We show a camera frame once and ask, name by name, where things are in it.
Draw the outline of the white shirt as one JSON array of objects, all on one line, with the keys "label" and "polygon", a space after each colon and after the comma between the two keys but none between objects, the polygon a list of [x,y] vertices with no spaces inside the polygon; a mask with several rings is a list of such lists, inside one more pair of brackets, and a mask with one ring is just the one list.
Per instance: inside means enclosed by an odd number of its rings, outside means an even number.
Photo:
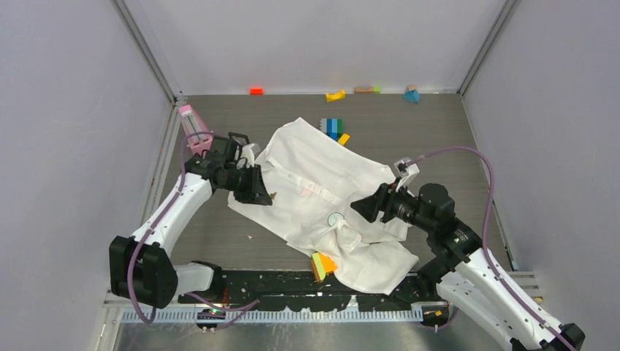
[{"label": "white shirt", "polygon": [[[229,197],[230,209],[306,255],[319,252],[337,265],[335,277],[362,293],[391,293],[418,263],[404,247],[408,225],[367,222],[350,203],[393,182],[387,165],[338,144],[302,118],[279,127],[256,158],[271,206]],[[338,212],[344,220],[328,225]]]}]

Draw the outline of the black frame display box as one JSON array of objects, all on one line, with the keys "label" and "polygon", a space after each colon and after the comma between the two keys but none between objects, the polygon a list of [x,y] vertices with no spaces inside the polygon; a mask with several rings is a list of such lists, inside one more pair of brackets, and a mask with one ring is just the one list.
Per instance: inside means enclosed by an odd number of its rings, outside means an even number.
[{"label": "black frame display box", "polygon": [[250,144],[249,137],[237,132],[229,132],[229,139],[234,140],[241,148]]}]

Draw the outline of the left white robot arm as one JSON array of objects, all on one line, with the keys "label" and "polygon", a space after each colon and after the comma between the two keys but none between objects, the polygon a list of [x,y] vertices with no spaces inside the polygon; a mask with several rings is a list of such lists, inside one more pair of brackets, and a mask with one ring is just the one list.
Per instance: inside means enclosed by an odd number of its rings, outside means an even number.
[{"label": "left white robot arm", "polygon": [[255,162],[259,152],[246,135],[231,132],[213,136],[208,150],[186,158],[163,204],[133,234],[110,243],[112,294],[155,309],[186,293],[217,302],[224,293],[219,266],[201,261],[173,265],[170,256],[190,219],[216,191],[226,190],[243,204],[273,204]]}]

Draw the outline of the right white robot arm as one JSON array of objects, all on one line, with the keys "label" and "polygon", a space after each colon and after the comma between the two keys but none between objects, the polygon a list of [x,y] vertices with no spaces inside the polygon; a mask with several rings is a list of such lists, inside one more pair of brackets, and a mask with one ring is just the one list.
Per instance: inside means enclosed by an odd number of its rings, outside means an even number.
[{"label": "right white robot arm", "polygon": [[435,257],[417,272],[427,300],[450,302],[489,333],[504,350],[580,350],[584,332],[547,313],[483,248],[481,237],[455,215],[455,202],[440,184],[416,196],[396,184],[351,203],[367,222],[392,219],[425,233]]}]

